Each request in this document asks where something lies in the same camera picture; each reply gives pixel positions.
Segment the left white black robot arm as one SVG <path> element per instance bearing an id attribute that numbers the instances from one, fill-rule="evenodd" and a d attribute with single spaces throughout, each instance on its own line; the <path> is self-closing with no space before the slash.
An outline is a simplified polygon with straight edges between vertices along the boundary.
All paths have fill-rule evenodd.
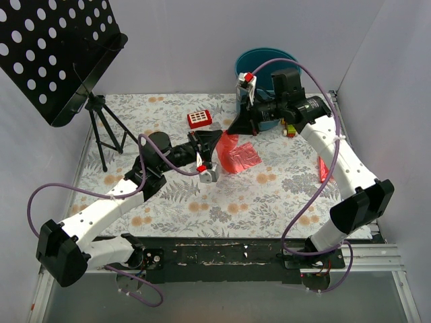
<path id="1" fill-rule="evenodd" d="M 166 183 L 165 173 L 198 176 L 203 183 L 216 182 L 218 165 L 213 152 L 223 132 L 191 131 L 188 141 L 172 146 L 163 132 L 138 136 L 139 155 L 122 180 L 83 211 L 57 223 L 48 220 L 40 228 L 36 259 L 62 287 L 77 282 L 84 273 L 107 264 L 139 268 L 144 246 L 131 234 L 107 240 L 97 237 L 117 219 L 151 199 Z"/>

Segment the red plastic trash bag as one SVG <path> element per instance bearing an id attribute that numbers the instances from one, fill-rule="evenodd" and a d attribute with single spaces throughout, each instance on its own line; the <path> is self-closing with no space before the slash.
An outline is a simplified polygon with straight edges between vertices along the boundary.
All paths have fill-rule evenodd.
<path id="1" fill-rule="evenodd" d="M 238 135 L 223 132 L 216 151 L 223 169 L 230 174 L 243 172 L 259 165 L 262 160 L 250 142 L 238 145 Z"/>

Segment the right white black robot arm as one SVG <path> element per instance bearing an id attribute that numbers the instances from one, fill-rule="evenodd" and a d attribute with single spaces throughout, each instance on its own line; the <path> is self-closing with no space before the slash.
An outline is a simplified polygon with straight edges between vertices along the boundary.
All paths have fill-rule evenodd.
<path id="1" fill-rule="evenodd" d="M 329 98 L 307 96 L 296 69 L 276 71 L 271 78 L 274 95 L 262 100 L 255 90 L 256 76 L 239 74 L 240 110 L 227 132 L 257 135 L 262 122 L 284 120 L 328 167 L 341 202 L 330 209 L 329 220 L 295 253 L 317 268 L 350 234 L 383 215 L 395 188 L 390 180 L 379 180 L 354 153 L 341 134 L 341 123 L 329 107 Z"/>

